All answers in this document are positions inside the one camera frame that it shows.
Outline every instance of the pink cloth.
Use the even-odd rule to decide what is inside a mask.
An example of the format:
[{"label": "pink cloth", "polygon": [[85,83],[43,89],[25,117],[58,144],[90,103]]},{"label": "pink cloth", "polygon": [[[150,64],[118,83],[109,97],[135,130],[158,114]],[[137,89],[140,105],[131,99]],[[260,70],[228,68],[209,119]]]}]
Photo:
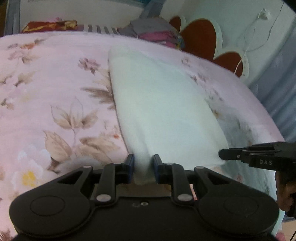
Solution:
[{"label": "pink cloth", "polygon": [[176,44],[173,43],[176,39],[170,31],[141,34],[139,35],[139,39],[156,42],[170,48],[176,48]]},{"label": "pink cloth", "polygon": [[139,38],[150,42],[159,42],[174,39],[174,35],[170,31],[163,31],[141,34]]}]

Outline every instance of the bed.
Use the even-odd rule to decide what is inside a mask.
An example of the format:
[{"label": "bed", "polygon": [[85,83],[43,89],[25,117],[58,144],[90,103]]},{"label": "bed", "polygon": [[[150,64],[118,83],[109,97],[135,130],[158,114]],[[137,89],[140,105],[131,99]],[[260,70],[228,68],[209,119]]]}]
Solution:
[{"label": "bed", "polygon": [[[11,201],[86,164],[121,163],[128,149],[118,122],[108,53],[121,45],[181,69],[197,85],[229,147],[283,141],[264,107],[230,71],[188,53],[118,35],[47,32],[0,40],[0,237],[16,232]],[[228,161],[212,170],[276,199],[274,172]],[[151,195],[166,195],[166,187]],[[133,190],[122,187],[123,195]],[[275,235],[284,214],[281,212]]]}]

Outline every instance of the striped fabric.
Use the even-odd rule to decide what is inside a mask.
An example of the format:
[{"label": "striped fabric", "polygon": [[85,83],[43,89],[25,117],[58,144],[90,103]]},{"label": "striped fabric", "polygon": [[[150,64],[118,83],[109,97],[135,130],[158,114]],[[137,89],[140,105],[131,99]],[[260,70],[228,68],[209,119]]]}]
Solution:
[{"label": "striped fabric", "polygon": [[92,24],[77,25],[77,31],[92,32],[98,34],[119,34],[117,28]]}]

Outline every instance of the bed frame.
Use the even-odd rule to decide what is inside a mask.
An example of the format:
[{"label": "bed frame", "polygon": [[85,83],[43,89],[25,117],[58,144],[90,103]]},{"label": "bed frame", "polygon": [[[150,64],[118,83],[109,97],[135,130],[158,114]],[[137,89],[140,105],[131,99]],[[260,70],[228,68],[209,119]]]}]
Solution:
[{"label": "bed frame", "polygon": [[170,24],[180,31],[185,42],[183,51],[207,59],[232,72],[240,62],[236,75],[240,80],[249,76],[249,61],[237,47],[222,48],[223,38],[220,26],[212,19],[196,19],[186,24],[184,17],[175,16]]}]

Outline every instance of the white towel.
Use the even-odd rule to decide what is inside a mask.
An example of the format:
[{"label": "white towel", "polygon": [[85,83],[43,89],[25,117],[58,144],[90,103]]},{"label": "white towel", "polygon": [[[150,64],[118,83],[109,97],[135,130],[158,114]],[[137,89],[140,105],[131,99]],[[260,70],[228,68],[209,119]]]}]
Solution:
[{"label": "white towel", "polygon": [[122,134],[135,154],[134,180],[154,181],[151,158],[164,163],[222,165],[226,138],[198,86],[180,69],[124,47],[109,52],[110,75]]}]

